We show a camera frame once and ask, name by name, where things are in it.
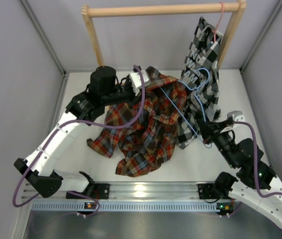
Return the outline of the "red brown plaid shirt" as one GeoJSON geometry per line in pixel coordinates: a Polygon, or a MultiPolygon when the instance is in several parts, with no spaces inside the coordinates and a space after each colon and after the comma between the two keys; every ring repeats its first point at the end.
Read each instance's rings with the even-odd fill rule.
{"type": "Polygon", "coordinates": [[[104,128],[87,145],[111,158],[116,148],[124,158],[117,164],[117,175],[138,177],[160,168],[173,156],[179,134],[179,119],[187,93],[177,78],[150,66],[146,72],[151,83],[146,87],[145,104],[138,120],[128,128],[104,128]]]}

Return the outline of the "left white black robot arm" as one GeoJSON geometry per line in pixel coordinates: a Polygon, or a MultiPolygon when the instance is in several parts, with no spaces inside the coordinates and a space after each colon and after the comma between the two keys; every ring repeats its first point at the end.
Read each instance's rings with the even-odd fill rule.
{"type": "Polygon", "coordinates": [[[107,106],[134,104],[136,99],[144,104],[149,81],[146,71],[138,66],[122,82],[117,79],[114,68],[97,67],[86,89],[71,99],[46,139],[28,157],[17,159],[15,168],[43,198],[68,191],[75,191],[84,199],[90,198],[94,194],[92,178],[84,172],[56,170],[58,160],[88,126],[97,125],[95,120],[104,114],[107,106]]]}

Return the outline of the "light blue plastic hanger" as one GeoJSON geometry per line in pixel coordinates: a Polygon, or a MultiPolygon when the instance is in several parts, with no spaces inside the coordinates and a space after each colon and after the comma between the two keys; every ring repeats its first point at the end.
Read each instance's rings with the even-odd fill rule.
{"type": "MultiPolygon", "coordinates": [[[[206,116],[205,116],[205,110],[204,110],[204,107],[203,107],[203,104],[201,102],[201,99],[198,97],[198,93],[203,89],[204,85],[208,84],[210,82],[210,72],[209,70],[207,70],[206,68],[198,68],[196,70],[194,70],[194,74],[195,75],[198,75],[198,72],[200,71],[205,71],[207,73],[207,76],[206,76],[206,80],[201,80],[200,81],[200,84],[196,87],[193,87],[193,88],[190,88],[185,82],[183,81],[180,81],[178,80],[179,83],[182,83],[185,88],[187,90],[189,90],[190,92],[192,92],[192,96],[195,98],[196,100],[196,103],[191,103],[189,106],[188,106],[188,109],[191,109],[191,106],[195,106],[196,107],[196,110],[202,115],[202,119],[204,122],[206,122],[206,116]]],[[[198,138],[203,144],[204,144],[204,147],[207,148],[207,149],[210,149],[212,148],[212,145],[211,143],[210,144],[206,144],[203,142],[203,139],[201,136],[199,136],[196,128],[194,128],[195,126],[195,123],[193,121],[189,121],[185,116],[184,116],[184,113],[182,113],[180,111],[180,109],[176,106],[176,104],[172,101],[172,99],[168,96],[168,94],[160,87],[161,91],[164,93],[164,95],[166,96],[166,98],[171,102],[171,104],[174,106],[174,108],[178,111],[178,113],[180,113],[181,117],[183,118],[184,122],[187,123],[190,131],[192,133],[194,133],[196,135],[196,138],[198,138]]]]}

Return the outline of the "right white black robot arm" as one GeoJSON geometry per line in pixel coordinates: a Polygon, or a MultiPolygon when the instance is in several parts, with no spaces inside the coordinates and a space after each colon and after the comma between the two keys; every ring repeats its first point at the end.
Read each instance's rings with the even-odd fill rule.
{"type": "Polygon", "coordinates": [[[253,127],[229,117],[198,121],[203,142],[213,143],[236,175],[222,172],[213,184],[219,198],[229,197],[259,212],[282,230],[282,180],[261,158],[253,127]]]}

